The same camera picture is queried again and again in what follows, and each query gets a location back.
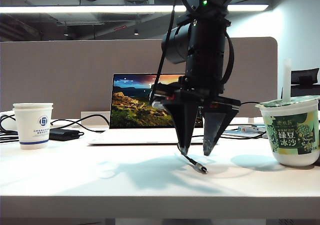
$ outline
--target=fluorescent light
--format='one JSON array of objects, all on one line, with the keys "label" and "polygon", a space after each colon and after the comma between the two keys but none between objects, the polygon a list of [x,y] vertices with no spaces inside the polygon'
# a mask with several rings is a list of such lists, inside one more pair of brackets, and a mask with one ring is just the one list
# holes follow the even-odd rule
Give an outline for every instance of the fluorescent light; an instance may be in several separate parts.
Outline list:
[{"label": "fluorescent light", "polygon": [[[30,14],[30,13],[115,13],[115,14],[149,14],[170,13],[170,5],[134,5],[134,6],[0,6],[0,14]],[[268,5],[229,5],[230,12],[254,12],[263,11]],[[175,6],[176,12],[185,12],[183,5]]]},{"label": "fluorescent light", "polygon": [[269,5],[229,5],[229,12],[261,12]]}]

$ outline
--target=stacked cups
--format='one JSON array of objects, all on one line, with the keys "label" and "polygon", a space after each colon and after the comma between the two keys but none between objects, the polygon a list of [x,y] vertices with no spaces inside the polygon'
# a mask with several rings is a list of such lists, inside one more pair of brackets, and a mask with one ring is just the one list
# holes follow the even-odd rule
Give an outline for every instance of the stacked cups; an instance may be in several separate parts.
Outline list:
[{"label": "stacked cups", "polygon": [[14,103],[20,148],[40,149],[47,145],[53,103]]}]

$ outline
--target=ceiling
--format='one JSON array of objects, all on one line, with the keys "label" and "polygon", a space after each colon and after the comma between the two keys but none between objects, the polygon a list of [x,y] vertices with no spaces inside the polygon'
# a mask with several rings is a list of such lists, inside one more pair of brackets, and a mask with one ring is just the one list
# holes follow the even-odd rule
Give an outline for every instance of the ceiling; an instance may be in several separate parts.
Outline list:
[{"label": "ceiling", "polygon": [[[173,0],[0,0],[0,6],[57,5],[171,5]],[[231,4],[269,3],[272,0],[233,0]],[[1,41],[148,39],[160,38],[169,13],[37,13],[1,14]]]}]

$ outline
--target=white straw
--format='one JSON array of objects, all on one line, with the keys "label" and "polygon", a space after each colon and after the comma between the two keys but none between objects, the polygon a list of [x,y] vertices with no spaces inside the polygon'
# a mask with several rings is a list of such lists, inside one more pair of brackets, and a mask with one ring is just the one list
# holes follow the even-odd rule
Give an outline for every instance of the white straw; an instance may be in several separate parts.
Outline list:
[{"label": "white straw", "polygon": [[283,71],[283,90],[282,100],[284,102],[290,102],[291,97],[291,59],[287,58],[284,60],[284,71]]}]

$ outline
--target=mung bean drink cup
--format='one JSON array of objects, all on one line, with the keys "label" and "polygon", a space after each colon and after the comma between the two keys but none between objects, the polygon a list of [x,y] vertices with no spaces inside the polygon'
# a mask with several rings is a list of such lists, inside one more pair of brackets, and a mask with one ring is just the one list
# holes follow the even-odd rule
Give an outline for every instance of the mung bean drink cup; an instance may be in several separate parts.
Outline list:
[{"label": "mung bean drink cup", "polygon": [[262,102],[260,109],[272,153],[287,166],[307,166],[319,157],[318,99],[295,96]]}]

